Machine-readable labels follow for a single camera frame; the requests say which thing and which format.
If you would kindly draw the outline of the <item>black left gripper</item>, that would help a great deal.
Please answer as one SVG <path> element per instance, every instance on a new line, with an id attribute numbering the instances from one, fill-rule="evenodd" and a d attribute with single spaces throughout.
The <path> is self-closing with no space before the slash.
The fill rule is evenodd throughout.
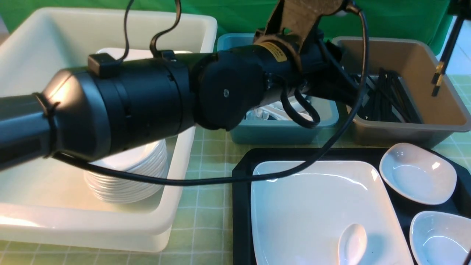
<path id="1" fill-rule="evenodd" d="M 350 75 L 340 65 L 343 51 L 329 40 L 316 41 L 316 47 L 324 61 L 322 69 L 307 75 L 306 94 L 308 96 L 342 103 L 354 108 L 356 105 L 363 109 L 363 100 L 367 89 L 360 88 Z"/>

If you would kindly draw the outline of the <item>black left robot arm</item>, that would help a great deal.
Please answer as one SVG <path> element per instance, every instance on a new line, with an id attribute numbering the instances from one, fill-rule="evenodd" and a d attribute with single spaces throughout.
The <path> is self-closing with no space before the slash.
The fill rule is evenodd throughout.
<path id="1" fill-rule="evenodd" d="M 217 53 L 158 53 L 55 74 L 39 93 L 1 98 L 1 169 L 65 156 L 86 164 L 195 125 L 230 131 L 249 110 L 307 94 L 358 107 L 339 49 L 320 36 L 301 53 L 289 36 Z"/>

